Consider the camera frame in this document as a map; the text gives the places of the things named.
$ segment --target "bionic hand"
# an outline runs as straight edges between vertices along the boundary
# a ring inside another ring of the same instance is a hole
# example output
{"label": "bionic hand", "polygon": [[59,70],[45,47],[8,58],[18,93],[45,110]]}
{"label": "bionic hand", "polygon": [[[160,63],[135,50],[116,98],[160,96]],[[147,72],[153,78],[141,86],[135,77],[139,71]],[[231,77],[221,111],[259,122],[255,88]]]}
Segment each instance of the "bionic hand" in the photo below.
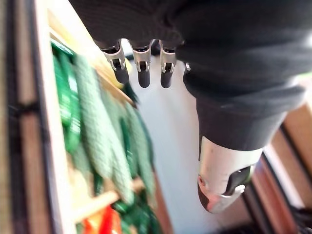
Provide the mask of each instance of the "bionic hand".
{"label": "bionic hand", "polygon": [[262,148],[303,100],[294,77],[312,69],[310,0],[70,0],[117,79],[128,80],[120,38],[150,84],[151,40],[161,40],[161,85],[176,58],[196,98],[198,194],[220,212],[244,192]]}

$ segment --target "wooden shelf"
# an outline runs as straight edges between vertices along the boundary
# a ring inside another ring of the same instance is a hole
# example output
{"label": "wooden shelf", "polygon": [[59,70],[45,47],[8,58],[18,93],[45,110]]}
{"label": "wooden shelf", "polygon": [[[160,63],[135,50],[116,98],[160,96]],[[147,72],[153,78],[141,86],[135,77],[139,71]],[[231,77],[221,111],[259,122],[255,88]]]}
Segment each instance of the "wooden shelf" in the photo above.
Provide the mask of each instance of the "wooden shelf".
{"label": "wooden shelf", "polygon": [[[133,190],[139,192],[142,189],[144,189],[143,181],[140,178],[135,179],[133,181]],[[75,223],[81,222],[119,199],[120,196],[116,191],[107,191],[97,197],[91,198],[82,206],[74,208],[73,215]]]}

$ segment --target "silver prosthetic casing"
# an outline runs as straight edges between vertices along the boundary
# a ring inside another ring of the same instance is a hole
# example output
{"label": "silver prosthetic casing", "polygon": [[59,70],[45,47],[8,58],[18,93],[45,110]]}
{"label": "silver prosthetic casing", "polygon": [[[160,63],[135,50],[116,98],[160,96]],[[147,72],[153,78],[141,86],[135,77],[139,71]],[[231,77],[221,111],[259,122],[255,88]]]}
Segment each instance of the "silver prosthetic casing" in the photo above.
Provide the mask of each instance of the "silver prosthetic casing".
{"label": "silver prosthetic casing", "polygon": [[232,150],[217,145],[206,137],[201,140],[198,174],[198,193],[208,199],[202,205],[211,213],[219,213],[231,205],[244,191],[245,184],[238,184],[231,194],[227,193],[230,175],[250,167],[250,175],[259,161],[262,149],[252,151]]}

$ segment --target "black sleeve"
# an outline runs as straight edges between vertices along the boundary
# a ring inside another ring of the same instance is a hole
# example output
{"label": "black sleeve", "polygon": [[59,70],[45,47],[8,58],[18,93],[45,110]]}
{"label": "black sleeve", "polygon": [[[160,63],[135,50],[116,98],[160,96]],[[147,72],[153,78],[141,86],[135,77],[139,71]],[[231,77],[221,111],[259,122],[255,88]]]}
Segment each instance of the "black sleeve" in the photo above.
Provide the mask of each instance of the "black sleeve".
{"label": "black sleeve", "polygon": [[101,41],[162,39],[178,46],[196,97],[200,134],[236,150],[272,138],[312,68],[310,0],[70,0]]}

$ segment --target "white wall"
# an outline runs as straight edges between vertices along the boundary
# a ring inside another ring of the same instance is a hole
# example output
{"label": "white wall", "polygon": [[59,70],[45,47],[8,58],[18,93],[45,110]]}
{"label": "white wall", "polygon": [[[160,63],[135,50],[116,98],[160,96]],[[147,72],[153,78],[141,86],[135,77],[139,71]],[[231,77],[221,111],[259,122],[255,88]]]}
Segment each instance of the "white wall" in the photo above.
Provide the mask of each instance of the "white wall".
{"label": "white wall", "polygon": [[133,65],[132,87],[140,99],[139,109],[150,131],[155,167],[175,234],[205,234],[249,222],[239,199],[221,214],[210,214],[197,193],[198,118],[195,98],[183,84],[184,64],[178,62],[172,85],[160,85],[159,57],[152,58],[151,85],[141,88]]}

